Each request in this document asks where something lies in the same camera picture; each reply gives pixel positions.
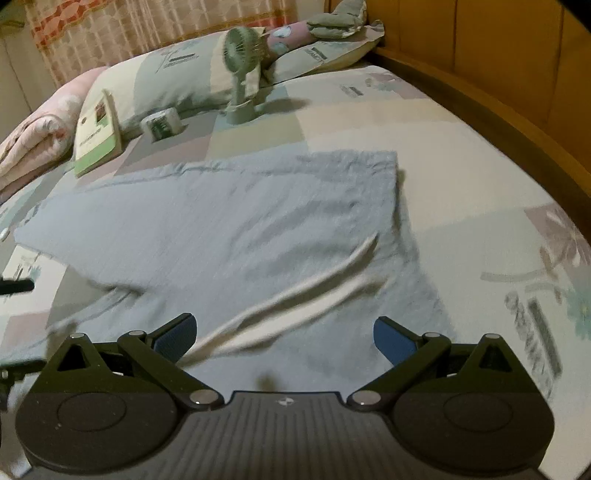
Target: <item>metal pivot bolt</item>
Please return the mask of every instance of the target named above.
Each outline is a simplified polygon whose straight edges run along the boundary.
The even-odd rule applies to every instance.
[[[211,405],[216,402],[219,398],[217,392],[204,388],[202,390],[196,390],[189,395],[189,400],[197,405]]]
[[[357,405],[371,406],[379,403],[382,397],[378,392],[374,392],[373,390],[359,390],[351,395],[351,400]]]

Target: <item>patterned curtain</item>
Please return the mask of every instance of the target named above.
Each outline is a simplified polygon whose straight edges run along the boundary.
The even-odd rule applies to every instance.
[[[296,0],[23,0],[54,81],[234,25],[294,21]]]

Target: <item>bed sheet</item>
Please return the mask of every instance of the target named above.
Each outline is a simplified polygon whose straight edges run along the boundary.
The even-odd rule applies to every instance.
[[[578,476],[591,458],[591,249],[536,182],[478,133],[392,73],[361,65],[262,89],[260,116],[230,126],[217,111],[184,121],[177,137],[139,137],[80,179],[62,166],[0,207],[0,229],[44,198],[161,165],[288,146],[311,153],[395,150],[423,270],[438,289],[459,342],[501,334],[528,368],[556,419],[541,465],[552,479]],[[104,292],[71,268],[0,243],[5,277],[30,276],[32,293],[0,299],[0,357]]]

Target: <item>fabric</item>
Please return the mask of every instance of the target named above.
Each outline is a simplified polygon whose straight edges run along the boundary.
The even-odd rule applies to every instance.
[[[83,71],[236,25],[294,21],[295,0],[28,0],[34,41],[57,85]]]
[[[342,40],[317,41],[278,58],[263,74],[267,81],[277,83],[311,73],[330,72],[350,67],[372,50],[384,36],[382,22],[362,27]]]
[[[0,144],[0,198],[22,187],[31,172],[55,163],[72,146],[82,104],[104,67],[89,70],[59,88]]]
[[[542,471],[556,480],[577,478],[591,457],[591,340],[584,315],[591,311],[591,265],[588,242],[560,206],[473,129],[380,67],[301,77],[261,89],[258,97],[259,117],[251,122],[232,126],[220,112],[202,112],[183,120],[181,134],[155,143],[136,138],[118,158],[79,179],[66,165],[57,167],[0,206],[0,229],[13,231],[48,197],[189,156],[209,161],[286,148],[302,155],[395,150],[400,215],[408,215],[404,224],[414,237],[404,242],[411,245],[407,254],[420,260],[437,289],[453,340],[503,336],[554,414],[556,431]],[[551,258],[550,275],[542,249]],[[77,325],[78,312],[98,301],[111,304],[109,292],[55,258],[16,245],[12,233],[0,242],[0,273],[35,278],[33,292],[0,298],[2,361],[44,341],[48,332],[51,345],[38,352],[53,353],[68,333],[86,331]],[[121,302],[133,304],[134,298]],[[547,326],[544,335],[538,323]],[[121,333],[116,322],[105,328],[112,335],[90,337],[111,340]],[[33,380],[16,384],[13,411]],[[16,473],[22,472],[22,452],[9,440],[15,441],[10,415],[2,415],[0,467]]]
[[[95,340],[98,332],[117,336],[107,325],[146,330],[173,312],[193,313],[202,338],[344,262],[297,288],[291,301],[270,305],[271,316],[286,314],[275,319],[278,326],[264,325],[269,312],[244,320],[231,339],[214,338],[214,346],[197,352],[204,358],[189,371],[227,399],[234,390],[256,390],[263,375],[286,391],[336,390],[346,397],[388,369],[373,345],[379,315],[455,336],[436,292],[405,253],[399,229],[408,225],[393,223],[395,158],[274,151],[130,173],[42,202],[14,238],[98,285],[117,285],[107,312],[99,302],[76,315]],[[133,292],[141,294],[132,303],[115,300]],[[295,318],[283,312],[314,301]],[[254,338],[253,325],[262,329]],[[272,345],[261,346],[270,339]]]
[[[267,39],[268,58],[264,65],[268,66],[291,50],[304,47],[316,41],[310,34],[306,22],[296,22],[284,27],[275,28],[265,34]]]
[[[331,14],[314,15],[307,21],[307,25],[314,37],[321,40],[336,40],[358,32],[366,20],[365,1],[343,0]]]
[[[257,27],[259,34],[264,31]],[[86,97],[87,111],[107,90],[113,98],[124,138],[141,135],[149,114],[175,107],[179,114],[225,105],[232,92],[232,74],[223,62],[227,32],[186,40],[119,63],[105,71]],[[247,97],[259,89],[260,68],[246,75]]]

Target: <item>fan stand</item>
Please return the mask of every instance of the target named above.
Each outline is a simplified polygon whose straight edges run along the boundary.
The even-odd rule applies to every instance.
[[[238,125],[249,122],[255,118],[255,105],[253,100],[246,100],[243,103],[237,104],[239,98],[244,98],[245,79],[234,76],[233,81],[234,88],[232,92],[232,100],[226,108],[226,120],[231,125]]]

